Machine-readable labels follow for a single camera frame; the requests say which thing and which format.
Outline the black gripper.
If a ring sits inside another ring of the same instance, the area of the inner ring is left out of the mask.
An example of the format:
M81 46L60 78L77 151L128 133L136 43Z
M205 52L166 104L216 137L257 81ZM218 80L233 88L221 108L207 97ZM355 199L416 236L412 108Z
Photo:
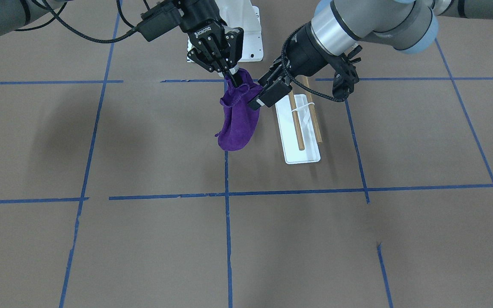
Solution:
M272 107L287 96L293 87L284 80L285 70L293 77L310 77L326 65L338 68L340 64L340 55L331 55L324 50L315 39L312 23L306 23L285 40L281 55L274 60L268 72L258 79L263 90L248 102L248 107L252 110Z

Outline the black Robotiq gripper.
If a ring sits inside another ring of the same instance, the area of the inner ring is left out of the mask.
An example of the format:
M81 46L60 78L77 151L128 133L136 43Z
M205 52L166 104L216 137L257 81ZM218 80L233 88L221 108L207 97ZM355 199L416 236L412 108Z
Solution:
M214 0L175 0L174 5L182 12L180 29L192 44L187 57L207 71L223 71L234 88L241 86L244 30L229 27Z

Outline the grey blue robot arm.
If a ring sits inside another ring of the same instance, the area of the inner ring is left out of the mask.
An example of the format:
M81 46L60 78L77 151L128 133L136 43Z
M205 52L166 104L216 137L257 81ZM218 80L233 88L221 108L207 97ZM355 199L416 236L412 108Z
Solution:
M248 106L272 107L293 83L343 102L359 81L361 41L416 54L436 39L438 16L493 20L493 0L321 0L311 20L284 41Z

